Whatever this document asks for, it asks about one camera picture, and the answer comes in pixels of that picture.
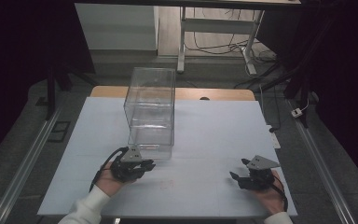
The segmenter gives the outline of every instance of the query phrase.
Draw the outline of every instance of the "metal frame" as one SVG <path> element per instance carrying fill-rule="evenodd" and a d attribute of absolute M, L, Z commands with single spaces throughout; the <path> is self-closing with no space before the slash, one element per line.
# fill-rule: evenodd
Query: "metal frame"
<path fill-rule="evenodd" d="M 289 100 L 286 100 L 287 106 L 290 111 L 295 109 Z M 303 138 L 303 141 L 307 147 L 307 150 L 310 154 L 310 158 L 315 165 L 316 170 L 318 171 L 319 176 L 324 183 L 324 187 L 327 193 L 330 195 L 333 205 L 337 210 L 337 214 L 341 219 L 341 222 L 344 224 L 355 224 L 356 221 L 351 213 L 351 210 L 345 201 L 344 196 L 341 193 L 336 181 L 330 173 L 330 170 L 327 167 L 326 162 L 324 161 L 324 157 L 320 153 L 318 147 L 316 146 L 315 141 L 312 138 L 310 131 L 307 128 L 304 128 L 301 121 L 296 119 L 296 126 L 298 131 Z"/>
<path fill-rule="evenodd" d="M 185 72 L 185 32 L 249 35 L 248 43 L 245 48 L 241 48 L 241 52 L 249 74 L 251 76 L 257 74 L 255 66 L 252 63 L 250 52 L 264 11 L 257 11 L 254 21 L 225 21 L 195 18 L 187 19 L 186 7 L 181 7 L 181 9 L 180 44 L 177 64 L 177 72 L 179 74 Z"/>
<path fill-rule="evenodd" d="M 8 215 L 11 212 L 15 202 L 17 201 L 22 188 L 25 185 L 25 182 L 34 168 L 37 158 L 39 157 L 40 152 L 43 149 L 48 136 L 57 120 L 58 116 L 61 114 L 62 107 L 65 105 L 68 93 L 64 93 L 62 99 L 59 101 L 57 109 L 51 115 L 50 120 L 46 120 L 41 127 L 36 139 L 25 155 L 22 163 L 11 180 L 10 184 L 5 191 L 5 194 L 2 196 L 0 201 L 0 223 L 5 223 Z"/>

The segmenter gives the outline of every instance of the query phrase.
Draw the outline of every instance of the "hand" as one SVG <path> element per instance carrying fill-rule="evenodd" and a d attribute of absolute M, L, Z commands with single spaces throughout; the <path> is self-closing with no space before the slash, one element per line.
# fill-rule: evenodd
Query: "hand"
<path fill-rule="evenodd" d="M 131 181 L 131 182 L 122 183 L 122 182 L 116 180 L 112 176 L 112 172 L 110 171 L 111 164 L 112 164 L 111 161 L 106 164 L 106 166 L 104 167 L 104 169 L 101 173 L 100 178 L 98 179 L 97 183 L 95 184 L 100 190 L 103 191 L 103 193 L 105 193 L 109 197 L 112 197 L 113 195 L 118 193 L 118 191 L 121 188 L 123 188 L 125 185 L 135 182 L 135 181 Z"/>
<path fill-rule="evenodd" d="M 279 175 L 276 171 L 272 170 L 272 174 L 276 176 L 279 180 Z M 280 181 L 275 179 L 274 185 L 283 190 L 283 185 Z M 269 212 L 274 215 L 280 212 L 284 212 L 283 208 L 283 199 L 282 196 L 275 191 L 274 189 L 266 189 L 266 190 L 252 190 L 255 194 L 255 197 L 269 210 Z"/>

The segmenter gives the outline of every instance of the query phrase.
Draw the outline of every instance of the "white table surface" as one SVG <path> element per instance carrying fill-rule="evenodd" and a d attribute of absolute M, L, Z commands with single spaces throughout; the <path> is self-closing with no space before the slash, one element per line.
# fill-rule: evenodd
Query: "white table surface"
<path fill-rule="evenodd" d="M 89 97 L 38 215 L 66 215 L 85 197 L 107 157 L 128 143 L 124 99 Z M 229 171 L 246 175 L 242 158 L 278 161 L 256 101 L 175 102 L 172 158 L 128 185 L 103 209 L 106 217 L 264 217 L 255 196 L 240 189 Z M 283 184 L 280 168 L 276 169 Z M 290 191 L 288 213 L 296 216 Z"/>

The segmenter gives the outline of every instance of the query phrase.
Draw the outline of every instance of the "electrical cable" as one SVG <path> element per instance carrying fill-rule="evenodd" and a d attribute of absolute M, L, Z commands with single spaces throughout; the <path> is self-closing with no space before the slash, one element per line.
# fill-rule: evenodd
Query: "electrical cable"
<path fill-rule="evenodd" d="M 35 224 L 40 224 L 42 221 L 43 221 L 43 216 L 42 217 L 40 217 L 37 221 L 36 221 L 36 223 Z"/>
<path fill-rule="evenodd" d="M 277 62 L 277 60 L 275 58 L 267 58 L 267 60 L 266 60 L 260 56 L 262 53 L 269 52 L 269 51 L 272 51 L 272 50 L 270 50 L 270 49 L 263 50 L 258 53 L 258 56 L 255 56 L 255 51 L 253 49 L 251 49 L 251 52 L 253 54 L 253 56 L 251 55 L 251 58 L 254 59 L 255 62 L 257 62 L 257 63 L 275 63 L 275 62 Z"/>
<path fill-rule="evenodd" d="M 91 185 L 89 186 L 89 191 L 92 190 L 92 188 L 94 187 L 94 185 L 97 183 L 98 179 L 101 176 L 101 173 L 104 170 L 104 167 L 106 166 L 106 164 L 110 161 L 110 159 L 112 159 L 112 157 L 114 157 L 116 154 L 118 154 L 118 152 L 121 151 L 122 148 L 117 149 L 116 151 L 114 151 L 107 159 L 106 161 L 103 163 L 103 165 L 101 166 L 100 170 L 97 172 L 97 174 L 95 174 L 94 178 L 92 179 Z"/>
<path fill-rule="evenodd" d="M 264 116 L 263 90 L 261 90 L 261 84 L 259 84 L 258 87 L 260 88 L 261 112 L 263 113 L 264 119 L 266 119 L 266 117 Z"/>
<path fill-rule="evenodd" d="M 310 98 L 307 98 L 307 105 L 301 109 L 301 111 L 307 109 L 308 105 L 310 104 Z"/>
<path fill-rule="evenodd" d="M 198 88 L 198 86 L 196 86 L 194 83 L 192 83 L 190 81 L 185 81 L 185 83 L 188 83 L 188 84 L 192 85 L 193 87 Z"/>
<path fill-rule="evenodd" d="M 283 191 L 283 193 L 284 193 L 284 185 L 283 185 L 282 181 L 281 181 L 278 177 L 276 177 L 275 175 L 274 175 L 274 178 L 275 178 L 276 180 L 278 180 L 278 182 L 280 183 L 280 185 L 281 185 L 281 187 L 282 187 L 282 191 Z"/>
<path fill-rule="evenodd" d="M 258 80 L 260 80 L 261 78 L 264 78 L 266 76 L 268 76 L 271 72 L 273 72 L 275 69 L 277 69 L 279 66 L 279 63 L 276 62 L 275 64 L 273 64 L 266 72 L 264 72 L 262 75 L 260 75 L 259 77 L 254 77 L 254 79 L 250 79 L 250 80 L 246 80 L 246 81 L 243 81 L 243 82 L 240 82 L 238 84 L 236 84 L 233 89 L 237 89 L 237 87 L 241 86 L 241 85 L 244 85 L 250 81 L 252 81 L 251 84 L 249 84 L 249 86 L 247 87 L 247 89 L 249 89 L 251 86 L 253 86 Z"/>
<path fill-rule="evenodd" d="M 281 197 L 282 197 L 282 199 L 283 199 L 283 210 L 285 211 L 285 212 L 287 212 L 287 208 L 288 208 L 288 202 L 287 202 L 287 197 L 286 197 L 286 195 L 284 194 L 284 189 L 282 189 L 282 190 L 280 190 L 278 187 L 276 187 L 275 185 L 273 185 L 273 184 L 269 184 L 268 183 L 268 185 L 272 188 L 272 189 L 274 189 L 275 191 L 277 191 L 280 195 L 281 195 Z"/>
<path fill-rule="evenodd" d="M 205 13 L 203 12 L 203 8 L 202 8 L 202 15 L 204 16 L 204 18 L 206 18 Z"/>
<path fill-rule="evenodd" d="M 228 10 L 225 14 L 228 14 L 228 12 L 231 12 L 231 16 L 228 18 L 230 20 L 234 16 L 234 9 Z"/>
<path fill-rule="evenodd" d="M 279 126 L 278 126 L 278 128 L 274 128 L 275 131 L 277 131 L 277 130 L 280 130 L 282 123 L 281 123 L 281 111 L 279 110 L 279 106 L 278 106 L 277 92 L 276 92 L 275 86 L 274 86 L 274 101 L 275 101 L 275 105 L 277 106 L 277 111 L 278 111 L 278 125 Z"/>
<path fill-rule="evenodd" d="M 193 17 L 196 18 L 196 9 L 195 9 L 194 7 L 193 7 L 193 9 L 194 9 L 194 10 L 193 10 Z M 240 16 L 241 16 L 241 9 L 240 9 L 240 13 L 239 13 L 239 15 L 238 15 L 237 20 L 240 19 Z M 191 48 L 189 48 L 189 47 L 186 45 L 186 43 L 185 43 L 186 49 L 189 49 L 189 50 L 197 50 L 197 51 L 201 51 L 201 52 L 205 52 L 205 53 L 209 53 L 209 54 L 228 54 L 228 53 L 230 53 L 230 52 L 233 52 L 234 49 L 236 49 L 239 44 L 243 44 L 243 43 L 245 43 L 245 42 L 248 41 L 248 40 L 244 40 L 244 41 L 241 41 L 241 42 L 232 44 L 232 45 L 236 45 L 236 46 L 237 46 L 237 47 L 234 47 L 234 46 L 231 45 L 232 40 L 233 40 L 233 38 L 234 38 L 234 35 L 232 35 L 232 37 L 231 37 L 231 39 L 230 39 L 230 41 L 229 41 L 229 43 L 228 43 L 227 45 L 220 45 L 220 46 L 213 46 L 213 47 L 200 47 L 200 46 L 198 45 L 198 43 L 197 43 L 196 32 L 193 32 L 193 37 L 194 37 L 194 43 L 195 43 L 195 45 L 196 45 L 197 48 L 196 48 L 196 49 L 191 49 Z M 229 47 L 230 50 L 229 50 L 229 51 L 225 51 L 225 52 L 211 52 L 211 51 L 205 50 L 205 49 L 219 49 L 219 48 L 223 48 L 223 47 Z"/>

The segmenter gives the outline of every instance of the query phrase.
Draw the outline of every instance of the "transparent plastic box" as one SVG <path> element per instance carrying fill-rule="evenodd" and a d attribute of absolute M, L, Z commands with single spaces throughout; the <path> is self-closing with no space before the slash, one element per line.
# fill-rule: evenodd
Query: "transparent plastic box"
<path fill-rule="evenodd" d="M 175 70 L 134 68 L 124 110 L 129 145 L 144 159 L 169 159 L 174 139 Z"/>

